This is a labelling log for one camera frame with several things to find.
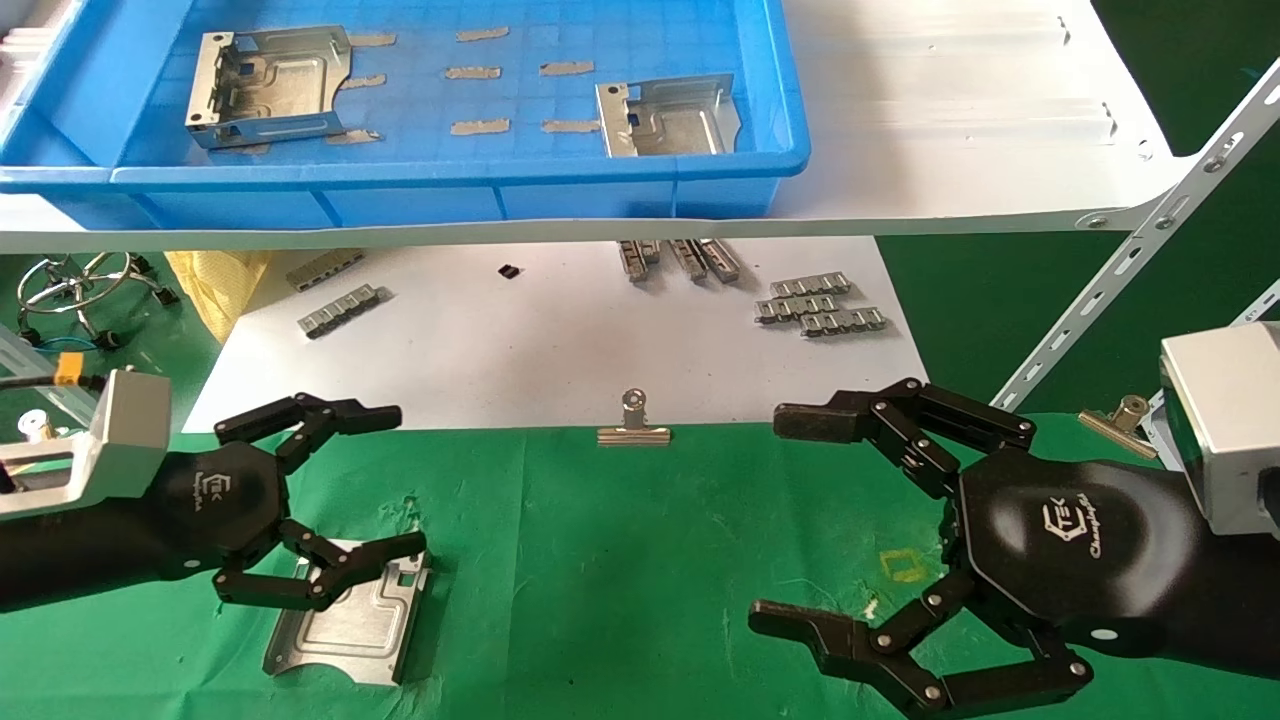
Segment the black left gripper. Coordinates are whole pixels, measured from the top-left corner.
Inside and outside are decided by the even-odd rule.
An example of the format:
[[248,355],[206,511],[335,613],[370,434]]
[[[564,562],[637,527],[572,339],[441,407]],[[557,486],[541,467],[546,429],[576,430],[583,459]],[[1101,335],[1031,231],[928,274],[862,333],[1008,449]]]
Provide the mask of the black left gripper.
[[[160,578],[221,569],[212,584],[224,603],[321,612],[348,589],[381,578],[387,564],[422,553],[426,539],[420,530],[343,550],[294,520],[283,521],[283,474],[298,470],[333,436],[393,430],[401,423],[396,405],[365,407],[355,398],[297,393],[216,423],[214,434],[225,446],[169,452],[150,486]],[[288,436],[275,456],[251,445],[284,430]],[[307,560],[316,577],[248,571],[280,541]]]

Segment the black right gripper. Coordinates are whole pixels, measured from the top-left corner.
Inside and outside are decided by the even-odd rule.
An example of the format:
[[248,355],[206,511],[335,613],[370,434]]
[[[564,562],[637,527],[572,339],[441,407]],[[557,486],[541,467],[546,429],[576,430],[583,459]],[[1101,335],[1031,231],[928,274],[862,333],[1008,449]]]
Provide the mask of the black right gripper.
[[[1091,665],[1064,643],[1119,657],[1206,656],[1190,579],[1206,524],[1172,473],[1006,448],[1028,451],[1036,424],[916,378],[841,389],[822,405],[781,404],[773,432],[867,442],[931,498],[950,498],[954,515],[960,570],[881,626],[751,605],[750,629],[806,646],[820,674],[873,688],[908,719],[970,719],[1061,703],[1087,687]],[[933,434],[995,454],[960,471]],[[945,676],[923,667],[913,650],[965,607],[1030,659]]]

